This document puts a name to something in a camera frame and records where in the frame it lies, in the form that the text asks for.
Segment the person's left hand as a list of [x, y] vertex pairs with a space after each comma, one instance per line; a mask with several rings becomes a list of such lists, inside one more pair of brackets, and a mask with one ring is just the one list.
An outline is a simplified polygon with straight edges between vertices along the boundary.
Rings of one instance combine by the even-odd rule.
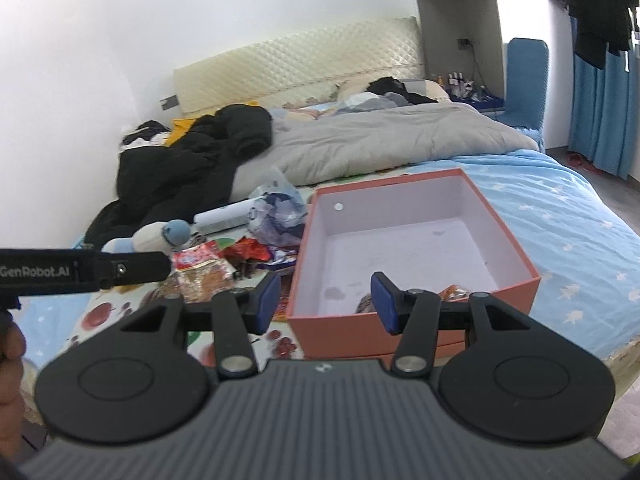
[[14, 458], [20, 452], [25, 402], [21, 394], [26, 340], [20, 328], [11, 322], [1, 338], [0, 444], [1, 455]]

